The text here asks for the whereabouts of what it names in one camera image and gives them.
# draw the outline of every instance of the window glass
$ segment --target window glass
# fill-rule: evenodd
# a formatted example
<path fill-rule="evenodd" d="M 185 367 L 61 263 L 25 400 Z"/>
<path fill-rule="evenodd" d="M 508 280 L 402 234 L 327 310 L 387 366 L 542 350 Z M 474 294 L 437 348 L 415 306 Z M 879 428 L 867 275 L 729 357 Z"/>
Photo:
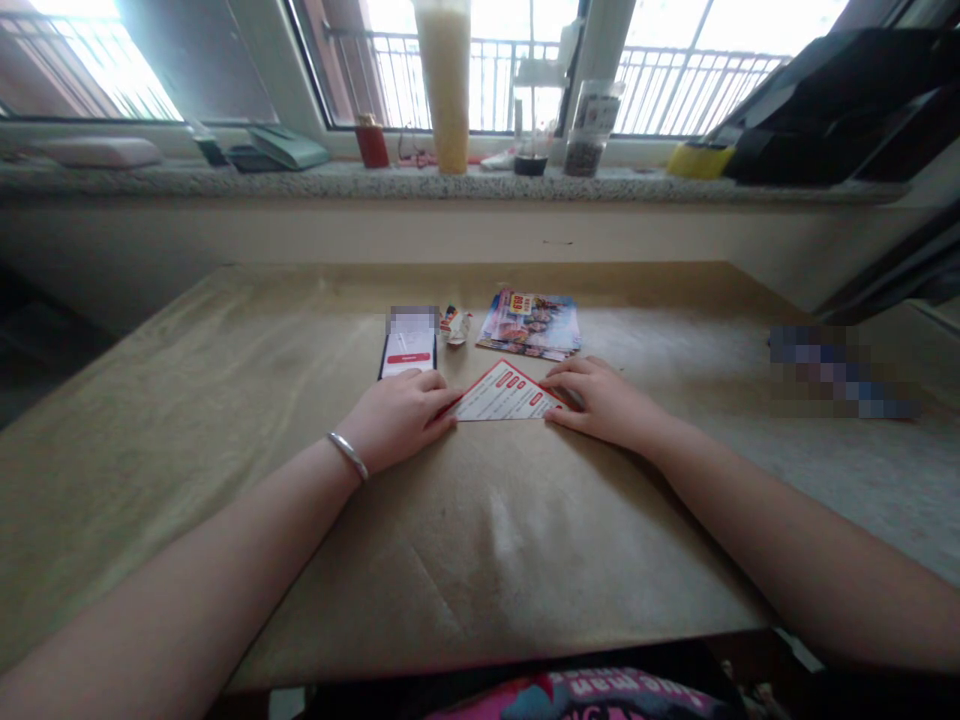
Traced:
<path fill-rule="evenodd" d="M 226 0 L 0 0 L 19 118 L 277 121 Z"/>
<path fill-rule="evenodd" d="M 429 130 L 417 25 L 409 0 L 292 0 L 324 107 L 335 126 L 373 113 L 388 128 Z M 470 129 L 513 129 L 517 61 L 554 59 L 579 0 L 474 0 Z"/>
<path fill-rule="evenodd" d="M 637 0 L 614 132 L 700 136 L 829 32 L 847 0 Z"/>

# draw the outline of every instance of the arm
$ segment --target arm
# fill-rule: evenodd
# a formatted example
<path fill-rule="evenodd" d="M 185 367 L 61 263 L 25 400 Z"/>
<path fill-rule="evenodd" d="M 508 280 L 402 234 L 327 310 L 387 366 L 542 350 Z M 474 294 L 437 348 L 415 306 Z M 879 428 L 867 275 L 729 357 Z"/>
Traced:
<path fill-rule="evenodd" d="M 439 438 L 436 371 L 374 385 L 337 427 L 371 473 Z M 200 718 L 350 496 L 322 439 L 197 526 L 0 678 L 0 717 Z"/>
<path fill-rule="evenodd" d="M 553 368 L 583 412 L 547 419 L 649 458 L 806 642 L 850 660 L 960 671 L 960 593 L 697 428 L 598 358 Z"/>

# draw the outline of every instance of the magazine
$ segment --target magazine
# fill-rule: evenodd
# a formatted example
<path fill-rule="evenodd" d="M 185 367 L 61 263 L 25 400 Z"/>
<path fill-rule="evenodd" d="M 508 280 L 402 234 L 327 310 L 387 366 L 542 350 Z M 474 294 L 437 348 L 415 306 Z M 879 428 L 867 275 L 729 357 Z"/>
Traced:
<path fill-rule="evenodd" d="M 518 293 L 504 288 L 493 298 L 477 345 L 557 362 L 580 349 L 577 304 L 565 295 Z"/>

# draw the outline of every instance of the white case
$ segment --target white case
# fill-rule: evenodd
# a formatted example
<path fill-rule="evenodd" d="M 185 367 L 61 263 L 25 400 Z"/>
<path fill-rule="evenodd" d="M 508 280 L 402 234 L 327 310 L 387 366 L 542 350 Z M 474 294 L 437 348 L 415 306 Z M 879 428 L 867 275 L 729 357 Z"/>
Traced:
<path fill-rule="evenodd" d="M 33 146 L 64 167 L 135 168 L 163 161 L 160 149 L 143 138 L 76 137 L 40 140 Z"/>

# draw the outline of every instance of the flyer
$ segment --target flyer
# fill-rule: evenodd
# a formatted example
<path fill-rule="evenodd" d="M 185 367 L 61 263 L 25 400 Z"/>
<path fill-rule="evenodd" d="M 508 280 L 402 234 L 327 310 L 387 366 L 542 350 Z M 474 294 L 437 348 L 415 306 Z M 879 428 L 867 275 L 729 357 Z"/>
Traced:
<path fill-rule="evenodd" d="M 460 422 L 542 418 L 547 410 L 570 406 L 544 390 L 506 360 L 490 368 L 444 415 Z"/>
<path fill-rule="evenodd" d="M 477 338 L 480 347 L 556 361 L 577 352 L 581 342 L 573 298 L 510 288 L 494 297 Z"/>

